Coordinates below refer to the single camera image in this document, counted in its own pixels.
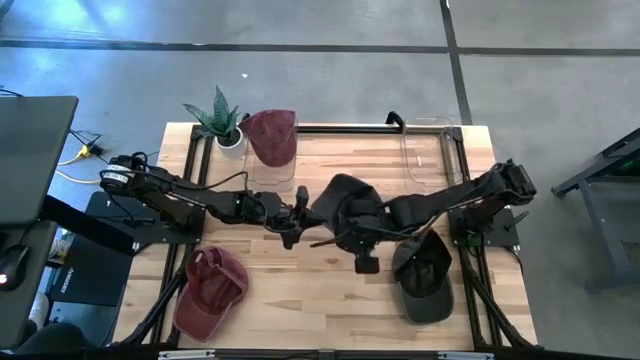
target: white pot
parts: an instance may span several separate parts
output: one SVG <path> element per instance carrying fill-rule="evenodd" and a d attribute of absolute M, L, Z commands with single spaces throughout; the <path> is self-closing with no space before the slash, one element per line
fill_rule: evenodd
<path fill-rule="evenodd" d="M 235 143 L 234 145 L 231 145 L 231 146 L 220 145 L 220 143 L 218 142 L 218 137 L 216 136 L 215 138 L 216 145 L 218 146 L 218 148 L 220 148 L 220 151 L 222 152 L 222 154 L 228 157 L 229 159 L 239 159 L 245 154 L 245 152 L 247 152 L 247 141 L 244 138 L 244 133 L 242 133 L 242 130 L 240 130 L 240 128 L 238 127 L 236 128 L 236 130 L 240 132 L 240 140 L 238 140 L 238 142 Z"/>

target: concrete floor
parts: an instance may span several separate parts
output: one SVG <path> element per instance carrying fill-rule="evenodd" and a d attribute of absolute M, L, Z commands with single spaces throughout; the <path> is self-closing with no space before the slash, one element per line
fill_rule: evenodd
<path fill-rule="evenodd" d="M 637 48 L 632 0 L 449 0 L 458 45 Z M 436 0 L 21 0 L 0 36 L 219 44 L 445 46 Z M 490 127 L 499 159 L 523 163 L 540 193 L 519 225 L 541 345 L 637 357 L 640 286 L 586 294 L 603 270 L 578 194 L 551 186 L 638 127 L 640 58 L 462 56 L 474 124 Z M 156 151 L 168 121 L 191 121 L 218 84 L 254 112 L 292 108 L 300 121 L 379 123 L 442 115 L 460 123 L 446 54 L 159 52 L 0 48 L 0 85 L 80 98 L 75 129 L 104 134 L 114 154 Z M 70 138 L 63 159 L 78 144 Z M 88 160 L 69 173 L 96 178 Z M 55 178 L 51 193 L 84 208 L 95 187 Z"/>

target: maroon baseball cap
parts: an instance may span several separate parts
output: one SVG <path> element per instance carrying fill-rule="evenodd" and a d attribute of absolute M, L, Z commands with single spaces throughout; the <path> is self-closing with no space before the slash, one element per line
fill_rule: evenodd
<path fill-rule="evenodd" d="M 238 126 L 247 134 L 253 151 L 263 164 L 281 167 L 296 155 L 298 138 L 295 125 L 295 111 L 263 110 Z"/>
<path fill-rule="evenodd" d="M 195 340 L 211 340 L 249 287 L 247 270 L 219 247 L 195 250 L 186 265 L 187 285 L 178 297 L 173 324 Z"/>

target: computer mouse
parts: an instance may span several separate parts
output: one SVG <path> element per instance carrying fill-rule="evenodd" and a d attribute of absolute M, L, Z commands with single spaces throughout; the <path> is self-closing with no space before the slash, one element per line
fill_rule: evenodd
<path fill-rule="evenodd" d="M 11 291 L 24 280 L 29 246 L 16 244 L 0 256 L 0 291 Z"/>

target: wooden table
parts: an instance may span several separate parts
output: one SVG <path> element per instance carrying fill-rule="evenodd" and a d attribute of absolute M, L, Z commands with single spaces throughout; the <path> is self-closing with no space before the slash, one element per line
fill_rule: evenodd
<path fill-rule="evenodd" d="M 160 149 L 158 165 L 182 174 L 191 126 L 169 123 Z M 464 145 L 471 177 L 493 165 L 495 158 L 484 126 L 464 126 Z M 415 182 L 407 179 L 398 135 L 300 134 L 293 184 L 277 189 L 283 200 L 292 203 L 295 188 L 306 185 L 313 201 L 338 173 L 358 177 L 373 185 L 384 199 L 406 194 Z M 192 181 L 198 177 L 198 149 Z M 424 193 L 446 187 L 442 155 L 435 137 L 413 137 L 407 141 L 410 153 L 421 155 L 420 175 L 428 178 L 420 185 Z M 242 168 L 237 161 L 212 155 L 208 184 Z M 221 189 L 240 189 L 239 182 Z M 435 229 L 449 243 L 446 216 Z M 386 350 L 469 350 L 472 341 L 462 275 L 457 251 L 450 248 L 453 263 L 449 276 L 455 305 L 446 320 L 427 326 L 407 323 L 396 301 L 392 281 L 393 243 L 376 248 L 381 272 L 358 275 L 353 256 L 334 246 L 311 249 L 308 244 L 329 239 L 326 229 L 311 229 L 293 250 L 282 247 L 278 235 L 247 225 L 224 225 L 208 217 L 201 245 L 222 246 L 233 252 L 250 274 L 250 290 L 245 300 L 218 335 L 209 343 L 180 337 L 180 348 L 328 348 Z M 152 245 L 133 260 L 114 340 L 129 335 L 156 301 L 162 278 L 166 245 Z M 497 303 L 521 334 L 535 343 L 536 337 L 522 275 L 513 256 L 504 249 L 488 248 L 487 261 Z M 489 339 L 484 306 L 478 301 L 483 334 Z M 163 338 L 173 318 L 175 296 L 168 305 Z"/>

